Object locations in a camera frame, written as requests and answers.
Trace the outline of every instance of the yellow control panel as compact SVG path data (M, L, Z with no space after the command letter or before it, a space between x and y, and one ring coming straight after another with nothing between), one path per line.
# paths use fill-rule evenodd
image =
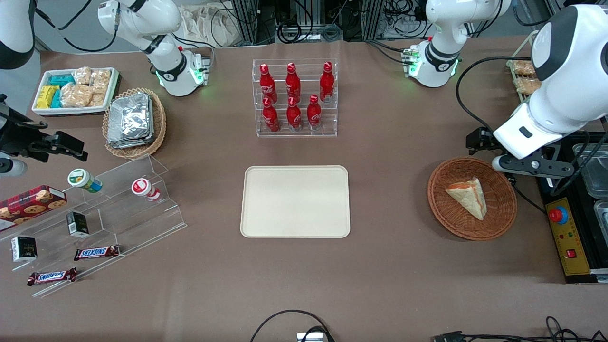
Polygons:
M553 231L553 239L558 247L559 260L567 276L589 274L589 263L581 245L572 211L566 198L561 198L545 206Z

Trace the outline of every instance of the red emergency stop button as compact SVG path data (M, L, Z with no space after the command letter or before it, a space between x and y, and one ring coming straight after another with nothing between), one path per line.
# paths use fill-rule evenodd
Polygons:
M549 210L547 214L549 215L549 220L551 220L551 222L555 222L559 225L564 225L568 222L568 212L566 211L566 208L562 206Z

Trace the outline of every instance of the aluminum foil package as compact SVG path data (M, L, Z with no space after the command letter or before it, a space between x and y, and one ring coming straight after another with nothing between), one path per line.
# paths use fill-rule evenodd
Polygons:
M153 141L154 120L150 96L137 92L114 100L108 117L108 145L128 148Z

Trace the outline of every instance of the red cookie box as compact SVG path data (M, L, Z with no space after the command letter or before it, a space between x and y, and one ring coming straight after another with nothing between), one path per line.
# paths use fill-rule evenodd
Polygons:
M66 204L66 194L48 185L40 185L21 195L0 201L0 231Z

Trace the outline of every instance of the snickers bar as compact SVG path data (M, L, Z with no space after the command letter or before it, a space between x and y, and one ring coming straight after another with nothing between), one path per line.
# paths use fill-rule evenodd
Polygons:
M67 271L61 272L50 272L50 273L32 273L27 280L27 286L45 284L47 282L54 281L75 281L76 280L76 268L72 268Z
M92 259L95 257L112 257L117 256L119 253L120 251L118 245L88 248L86 250L76 250L76 256L74 257L74 261L78 261L80 259Z

